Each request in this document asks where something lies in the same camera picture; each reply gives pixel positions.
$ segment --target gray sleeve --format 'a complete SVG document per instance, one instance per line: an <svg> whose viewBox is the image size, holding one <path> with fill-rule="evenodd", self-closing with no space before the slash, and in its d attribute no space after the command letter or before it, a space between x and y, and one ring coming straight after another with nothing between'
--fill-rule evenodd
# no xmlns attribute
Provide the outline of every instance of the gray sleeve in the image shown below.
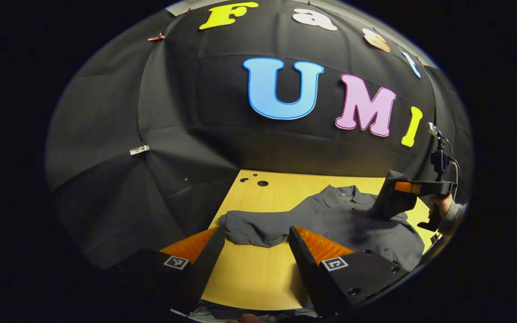
<svg viewBox="0 0 517 323"><path fill-rule="evenodd" d="M228 211L219 218L224 235L236 244L252 244L259 247L274 247L286 241L289 229L298 225L308 230L324 230L320 216L320 202L309 197L290 211L259 213Z"/></svg>
<svg viewBox="0 0 517 323"><path fill-rule="evenodd" d="M438 232L442 235L447 235L451 229L456 225L460 217L464 214L464 205L454 203L450 205L448 212L446 214L446 218L444 218L440 222L440 226L438 227Z"/></svg>

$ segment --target person's hand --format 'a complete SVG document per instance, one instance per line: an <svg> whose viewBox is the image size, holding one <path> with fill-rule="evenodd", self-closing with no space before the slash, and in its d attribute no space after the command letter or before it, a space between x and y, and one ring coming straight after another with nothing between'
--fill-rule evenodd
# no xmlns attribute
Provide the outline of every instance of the person's hand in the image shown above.
<svg viewBox="0 0 517 323"><path fill-rule="evenodd" d="M450 208L454 199L452 198L452 194L448 194L447 196L433 196L430 198L430 211L429 214L434 212L433 205L436 205L440 210L440 217L442 219L446 218L446 214L448 213L448 209Z"/></svg>
<svg viewBox="0 0 517 323"><path fill-rule="evenodd" d="M230 319L226 321L226 323L262 323L262 321L259 319L258 316L252 315L252 314L243 314L241 319L238 321L234 321L233 319Z"/></svg>

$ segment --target blue letter u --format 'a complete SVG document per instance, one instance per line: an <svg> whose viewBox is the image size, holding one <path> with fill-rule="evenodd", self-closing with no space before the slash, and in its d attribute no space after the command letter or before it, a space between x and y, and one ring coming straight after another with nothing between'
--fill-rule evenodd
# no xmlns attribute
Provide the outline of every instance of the blue letter u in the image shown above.
<svg viewBox="0 0 517 323"><path fill-rule="evenodd" d="M251 58L242 65L249 70L250 106L262 116L271 119L298 119L306 116L316 104L318 75L324 67L307 61L294 63L300 72L300 98L287 104L276 97L276 73L285 64L279 59Z"/></svg>

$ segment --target letter m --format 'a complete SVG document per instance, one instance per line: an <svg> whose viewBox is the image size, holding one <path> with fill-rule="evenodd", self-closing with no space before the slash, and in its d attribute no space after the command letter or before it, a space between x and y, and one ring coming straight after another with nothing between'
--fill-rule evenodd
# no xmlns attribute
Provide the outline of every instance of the letter m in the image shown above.
<svg viewBox="0 0 517 323"><path fill-rule="evenodd" d="M355 129L355 112L358 112L360 129L365 130L372 119L375 119L375 122L370 126L370 132L381 137L389 135L390 113L396 94L385 87L381 87L371 101L361 78L343 74L341 80L346 84L346 97L342 116L337 118L334 124L342 129Z"/></svg>

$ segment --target white clip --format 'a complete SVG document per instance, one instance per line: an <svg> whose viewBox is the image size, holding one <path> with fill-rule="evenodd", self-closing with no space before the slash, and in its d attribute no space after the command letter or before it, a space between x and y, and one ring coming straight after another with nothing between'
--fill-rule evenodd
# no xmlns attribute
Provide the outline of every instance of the white clip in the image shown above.
<svg viewBox="0 0 517 323"><path fill-rule="evenodd" d="M136 149L131 149L131 150L129 151L129 153L130 153L131 155L137 155L138 153L144 153L144 152L146 152L146 151L148 151L148 150L149 150L149 146L144 145L144 146L139 147L139 148L136 148Z"/></svg>

